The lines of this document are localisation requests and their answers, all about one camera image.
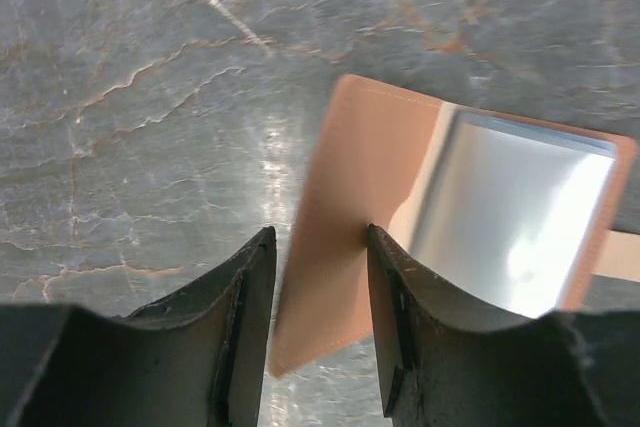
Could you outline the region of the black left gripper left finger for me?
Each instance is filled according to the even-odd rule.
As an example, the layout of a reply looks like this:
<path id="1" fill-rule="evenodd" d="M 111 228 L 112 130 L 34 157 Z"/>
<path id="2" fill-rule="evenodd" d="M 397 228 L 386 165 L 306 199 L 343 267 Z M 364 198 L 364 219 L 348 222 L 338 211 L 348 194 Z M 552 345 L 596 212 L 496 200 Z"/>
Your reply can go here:
<path id="1" fill-rule="evenodd" d="M 254 426 L 276 233 L 126 317 L 72 304 L 1 308 L 5 426 Z"/>

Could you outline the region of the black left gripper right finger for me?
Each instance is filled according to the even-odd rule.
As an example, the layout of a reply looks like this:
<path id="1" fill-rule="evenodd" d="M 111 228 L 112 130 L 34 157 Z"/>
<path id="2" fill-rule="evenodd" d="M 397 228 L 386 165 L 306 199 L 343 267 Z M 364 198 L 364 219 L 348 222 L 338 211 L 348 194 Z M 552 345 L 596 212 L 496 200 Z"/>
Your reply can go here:
<path id="1" fill-rule="evenodd" d="M 381 227 L 367 271 L 383 414 L 396 426 L 635 426 L 639 314 L 529 319 L 454 286 Z"/>

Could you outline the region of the tan leather card holder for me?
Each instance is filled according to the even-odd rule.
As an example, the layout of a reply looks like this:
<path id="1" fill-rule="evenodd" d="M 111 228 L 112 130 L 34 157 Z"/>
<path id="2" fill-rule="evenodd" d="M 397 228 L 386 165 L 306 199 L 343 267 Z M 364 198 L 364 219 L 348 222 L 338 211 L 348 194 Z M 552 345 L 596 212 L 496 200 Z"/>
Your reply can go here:
<path id="1" fill-rule="evenodd" d="M 637 145 L 621 135 L 342 76 L 294 222 L 269 369 L 371 334 L 365 237 L 519 317 L 578 307 L 610 245 Z"/>

